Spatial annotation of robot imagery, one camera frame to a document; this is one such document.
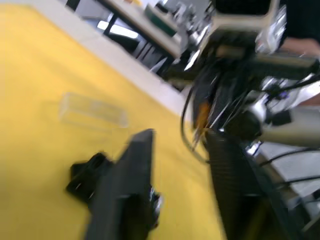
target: transparent plastic container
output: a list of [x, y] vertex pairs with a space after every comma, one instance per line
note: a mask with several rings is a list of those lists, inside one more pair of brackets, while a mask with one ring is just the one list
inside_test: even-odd
[[65, 123], [103, 132], [129, 126], [124, 109], [73, 92], [63, 95], [59, 118]]

